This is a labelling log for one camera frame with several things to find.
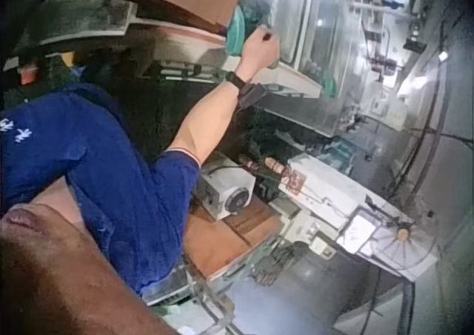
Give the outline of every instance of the hand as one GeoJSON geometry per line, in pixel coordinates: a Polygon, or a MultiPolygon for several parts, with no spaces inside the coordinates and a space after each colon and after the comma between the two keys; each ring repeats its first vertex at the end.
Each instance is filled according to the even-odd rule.
{"type": "Polygon", "coordinates": [[[263,68],[269,67],[279,58],[280,38],[262,25],[246,40],[236,75],[249,82],[263,68]]]}

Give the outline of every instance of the skin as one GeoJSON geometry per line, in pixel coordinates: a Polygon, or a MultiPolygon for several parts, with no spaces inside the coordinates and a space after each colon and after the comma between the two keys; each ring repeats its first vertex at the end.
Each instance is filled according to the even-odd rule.
{"type": "Polygon", "coordinates": [[[177,334],[51,207],[18,205],[0,225],[2,334],[177,334]]]}
{"type": "MultiPolygon", "coordinates": [[[[244,46],[236,74],[246,82],[278,58],[278,36],[260,27],[244,46]]],[[[216,148],[237,106],[225,82],[184,119],[169,150],[200,165],[216,148]]],[[[155,318],[113,270],[88,233],[61,177],[0,223],[2,334],[177,334],[155,318]]]]}

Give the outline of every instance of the white motor housing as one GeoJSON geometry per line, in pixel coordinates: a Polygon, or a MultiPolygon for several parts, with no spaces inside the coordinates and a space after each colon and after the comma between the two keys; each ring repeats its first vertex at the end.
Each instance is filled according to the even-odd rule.
{"type": "Polygon", "coordinates": [[[215,220],[249,205],[256,178],[224,155],[201,169],[196,198],[215,220]]]}

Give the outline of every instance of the workbench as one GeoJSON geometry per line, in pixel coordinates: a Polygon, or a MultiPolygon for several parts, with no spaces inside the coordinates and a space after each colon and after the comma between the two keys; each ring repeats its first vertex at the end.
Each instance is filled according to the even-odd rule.
{"type": "Polygon", "coordinates": [[[191,208],[184,253],[207,283],[231,271],[278,234],[276,212],[258,197],[236,215],[216,221],[200,205],[191,208]]]}

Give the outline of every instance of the blue shirt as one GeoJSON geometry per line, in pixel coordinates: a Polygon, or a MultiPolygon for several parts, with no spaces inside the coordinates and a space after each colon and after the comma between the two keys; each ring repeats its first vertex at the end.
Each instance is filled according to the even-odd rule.
{"type": "Polygon", "coordinates": [[[182,252],[198,178],[193,159],[170,151],[147,165],[112,99],[90,84],[23,104],[0,120],[2,215],[66,176],[87,229],[135,292],[168,275],[182,252]]]}

